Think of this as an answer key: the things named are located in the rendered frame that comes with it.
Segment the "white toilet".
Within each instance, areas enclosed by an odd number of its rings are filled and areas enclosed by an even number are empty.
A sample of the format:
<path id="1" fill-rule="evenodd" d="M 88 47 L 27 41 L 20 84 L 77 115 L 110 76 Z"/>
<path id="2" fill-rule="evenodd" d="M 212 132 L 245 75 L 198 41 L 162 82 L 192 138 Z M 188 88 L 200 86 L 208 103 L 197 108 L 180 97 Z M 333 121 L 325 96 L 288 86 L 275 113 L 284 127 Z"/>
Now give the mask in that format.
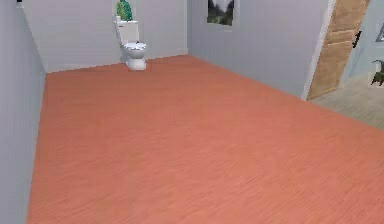
<path id="1" fill-rule="evenodd" d="M 115 21 L 117 36 L 122 50 L 122 59 L 131 70 L 145 70 L 144 59 L 147 45 L 140 41 L 139 23 L 137 21 L 123 21 L 118 17 Z"/>

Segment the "light wooden room door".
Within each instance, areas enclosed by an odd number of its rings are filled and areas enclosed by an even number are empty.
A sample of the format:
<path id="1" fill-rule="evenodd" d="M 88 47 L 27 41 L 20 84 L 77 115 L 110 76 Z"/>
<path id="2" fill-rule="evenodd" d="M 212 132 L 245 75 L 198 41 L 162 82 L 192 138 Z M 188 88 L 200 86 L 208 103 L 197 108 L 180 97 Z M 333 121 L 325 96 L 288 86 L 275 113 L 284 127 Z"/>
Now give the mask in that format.
<path id="1" fill-rule="evenodd" d="M 305 100 L 312 100 L 332 91 L 340 84 L 344 69 L 357 40 L 363 18 L 371 0 L 332 0 L 331 12 L 314 74 Z"/>

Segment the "dark framed wall picture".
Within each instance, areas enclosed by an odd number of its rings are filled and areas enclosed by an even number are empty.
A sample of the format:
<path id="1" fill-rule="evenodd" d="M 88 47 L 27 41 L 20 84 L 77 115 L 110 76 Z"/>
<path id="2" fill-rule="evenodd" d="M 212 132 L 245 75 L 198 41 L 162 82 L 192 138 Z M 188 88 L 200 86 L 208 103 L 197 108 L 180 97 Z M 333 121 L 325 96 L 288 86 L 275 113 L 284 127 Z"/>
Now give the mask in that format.
<path id="1" fill-rule="evenodd" d="M 208 0 L 207 22 L 232 26 L 235 0 Z"/>

